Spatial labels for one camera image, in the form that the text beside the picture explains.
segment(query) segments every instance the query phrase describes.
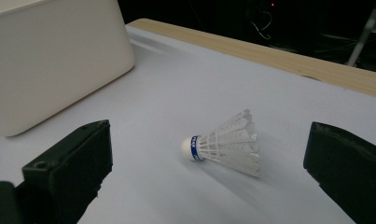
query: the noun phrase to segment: white feathers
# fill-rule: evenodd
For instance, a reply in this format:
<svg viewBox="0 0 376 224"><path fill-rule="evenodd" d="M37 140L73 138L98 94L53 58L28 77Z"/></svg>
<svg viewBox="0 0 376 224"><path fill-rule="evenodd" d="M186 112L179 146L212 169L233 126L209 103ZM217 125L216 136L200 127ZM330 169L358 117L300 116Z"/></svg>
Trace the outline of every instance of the white feathers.
<svg viewBox="0 0 376 224"><path fill-rule="evenodd" d="M181 149L190 160L208 159L258 176L260 166L256 140L252 115L246 109L209 134L186 139Z"/></svg>

